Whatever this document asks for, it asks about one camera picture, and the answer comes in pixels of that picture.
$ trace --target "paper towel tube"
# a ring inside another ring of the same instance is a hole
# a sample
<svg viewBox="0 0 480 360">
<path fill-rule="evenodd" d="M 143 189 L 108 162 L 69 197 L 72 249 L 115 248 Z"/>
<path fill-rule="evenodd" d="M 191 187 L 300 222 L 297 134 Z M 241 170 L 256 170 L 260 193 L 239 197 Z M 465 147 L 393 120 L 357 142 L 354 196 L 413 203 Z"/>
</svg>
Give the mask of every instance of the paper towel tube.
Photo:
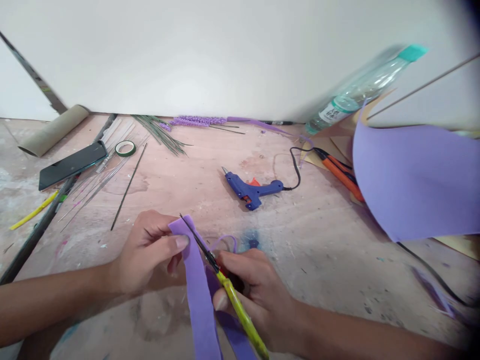
<svg viewBox="0 0 480 360">
<path fill-rule="evenodd" d="M 87 110 L 80 105 L 75 105 L 35 135 L 23 140 L 18 145 L 18 148 L 27 154 L 39 158 L 72 131 L 74 127 L 80 124 L 88 115 L 89 112 Z"/>
</svg>

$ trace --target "scissor blade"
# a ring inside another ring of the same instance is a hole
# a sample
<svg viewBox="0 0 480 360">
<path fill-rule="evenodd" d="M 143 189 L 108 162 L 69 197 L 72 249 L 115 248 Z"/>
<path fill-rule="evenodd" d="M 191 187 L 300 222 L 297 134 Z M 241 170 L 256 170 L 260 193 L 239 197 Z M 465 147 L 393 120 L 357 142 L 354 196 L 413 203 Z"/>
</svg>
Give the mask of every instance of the scissor blade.
<svg viewBox="0 0 480 360">
<path fill-rule="evenodd" d="M 220 266 L 218 265 L 217 261 L 215 260 L 215 256 L 212 254 L 211 251 L 209 251 L 203 242 L 200 241 L 199 237 L 197 236 L 197 234 L 195 233 L 195 231 L 192 229 L 192 227 L 190 226 L 190 224 L 184 219 L 184 217 L 182 216 L 182 214 L 180 214 L 180 217 L 181 219 L 185 222 L 186 226 L 188 227 L 188 229 L 191 231 L 191 233 L 193 234 L 193 237 L 195 238 L 195 241 L 196 243 L 198 244 L 198 246 L 200 247 L 201 251 L 203 252 L 203 254 L 205 255 L 206 259 L 208 260 L 208 262 L 210 263 L 210 265 L 213 267 L 213 269 L 215 270 L 216 273 L 218 273 L 220 271 Z"/>
</svg>

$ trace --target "plastic bottle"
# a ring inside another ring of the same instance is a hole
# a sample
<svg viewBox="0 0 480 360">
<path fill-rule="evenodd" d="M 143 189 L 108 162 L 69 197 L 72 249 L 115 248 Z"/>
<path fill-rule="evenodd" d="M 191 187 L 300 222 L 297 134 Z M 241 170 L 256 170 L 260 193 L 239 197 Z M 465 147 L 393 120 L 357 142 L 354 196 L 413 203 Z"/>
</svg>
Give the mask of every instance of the plastic bottle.
<svg viewBox="0 0 480 360">
<path fill-rule="evenodd" d="M 309 136 L 332 126 L 363 105 L 379 97 L 395 82 L 408 65 L 420 59 L 428 51 L 420 45 L 410 45 L 396 58 L 368 72 L 339 93 L 331 102 L 305 125 Z"/>
</svg>

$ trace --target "black phone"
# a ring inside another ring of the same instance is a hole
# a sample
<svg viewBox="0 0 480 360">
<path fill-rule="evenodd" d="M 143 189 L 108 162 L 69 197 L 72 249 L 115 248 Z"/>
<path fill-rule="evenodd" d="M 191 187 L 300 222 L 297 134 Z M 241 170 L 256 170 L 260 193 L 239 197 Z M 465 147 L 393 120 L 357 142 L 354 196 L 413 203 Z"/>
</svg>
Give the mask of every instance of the black phone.
<svg viewBox="0 0 480 360">
<path fill-rule="evenodd" d="M 104 142 L 99 140 L 64 159 L 57 161 L 40 171 L 38 190 L 43 191 L 66 178 L 81 173 L 93 164 L 105 159 L 108 154 Z"/>
</svg>

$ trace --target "glue gun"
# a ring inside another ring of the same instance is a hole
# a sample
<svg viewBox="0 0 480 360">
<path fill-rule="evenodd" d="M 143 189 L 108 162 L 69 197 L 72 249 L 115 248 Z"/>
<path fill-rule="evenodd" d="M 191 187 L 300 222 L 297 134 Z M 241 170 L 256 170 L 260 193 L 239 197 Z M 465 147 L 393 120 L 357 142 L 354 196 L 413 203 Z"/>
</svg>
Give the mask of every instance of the glue gun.
<svg viewBox="0 0 480 360">
<path fill-rule="evenodd" d="M 250 211 L 262 205 L 260 201 L 261 196 L 276 194 L 284 189 L 284 184 L 280 180 L 273 180 L 269 185 L 262 186 L 254 178 L 253 181 L 248 184 L 243 182 L 238 175 L 228 171 L 223 166 L 221 168 L 225 172 L 225 179 L 228 181 L 232 190 L 239 199 L 246 201 L 245 206 Z"/>
</svg>

